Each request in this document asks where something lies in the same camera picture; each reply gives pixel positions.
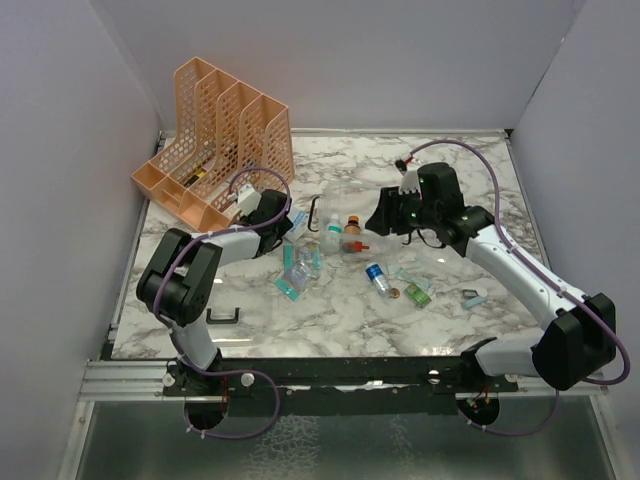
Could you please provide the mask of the blue white medicine carton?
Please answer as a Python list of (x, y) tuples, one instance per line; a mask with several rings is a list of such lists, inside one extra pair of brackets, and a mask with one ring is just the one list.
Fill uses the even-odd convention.
[(290, 242), (296, 242), (307, 230), (308, 215), (297, 207), (292, 207), (287, 214), (287, 219), (292, 223), (292, 226), (284, 237)]

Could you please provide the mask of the brown bottle orange cap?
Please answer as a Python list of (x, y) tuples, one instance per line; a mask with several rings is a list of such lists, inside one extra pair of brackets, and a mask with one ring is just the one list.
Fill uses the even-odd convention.
[(361, 232), (362, 229), (359, 223), (359, 217), (356, 215), (350, 215), (344, 227), (344, 234), (349, 238), (355, 238), (359, 237)]

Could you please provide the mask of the clear plastic medicine box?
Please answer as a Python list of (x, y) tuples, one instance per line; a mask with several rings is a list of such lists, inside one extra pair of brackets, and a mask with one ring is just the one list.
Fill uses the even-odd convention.
[[(341, 248), (331, 255), (358, 255), (363, 258), (386, 258), (397, 253), (402, 247), (402, 238), (395, 235), (379, 236), (365, 229), (365, 222), (373, 214), (379, 199), (381, 188), (372, 183), (358, 181), (330, 181), (319, 195), (312, 198), (308, 229), (317, 235), (322, 249), (323, 231), (332, 213), (338, 213), (342, 228)], [(350, 215), (359, 217), (361, 235), (349, 238), (344, 227)]]

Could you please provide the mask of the white bottle green cap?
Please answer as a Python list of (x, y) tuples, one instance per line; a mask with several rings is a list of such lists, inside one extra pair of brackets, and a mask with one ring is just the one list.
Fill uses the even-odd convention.
[(326, 254), (335, 254), (341, 248), (342, 228), (340, 224), (340, 216), (338, 213), (332, 213), (329, 216), (327, 225), (323, 231), (322, 249)]

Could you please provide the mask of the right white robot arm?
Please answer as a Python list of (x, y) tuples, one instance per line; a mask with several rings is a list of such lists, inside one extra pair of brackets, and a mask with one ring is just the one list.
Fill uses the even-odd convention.
[(495, 376), (539, 377), (566, 391), (616, 357), (615, 306), (604, 294), (589, 296), (537, 261), (498, 226), (482, 206), (466, 204), (455, 170), (433, 163), (384, 187), (366, 221), (380, 235), (432, 230), (438, 240), (498, 280), (537, 321), (541, 334), (519, 340), (490, 338), (467, 349), (461, 383), (481, 391)]

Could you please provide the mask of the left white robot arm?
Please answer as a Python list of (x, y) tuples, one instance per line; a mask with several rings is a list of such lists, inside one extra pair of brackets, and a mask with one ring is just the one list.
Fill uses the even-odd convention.
[(217, 270), (272, 251), (292, 228), (291, 199), (283, 192), (267, 189), (255, 206), (242, 206), (238, 223), (227, 229), (201, 235), (167, 230), (136, 286), (137, 299), (169, 329), (178, 359), (189, 366), (186, 382), (202, 395), (221, 380), (221, 353), (205, 315)]

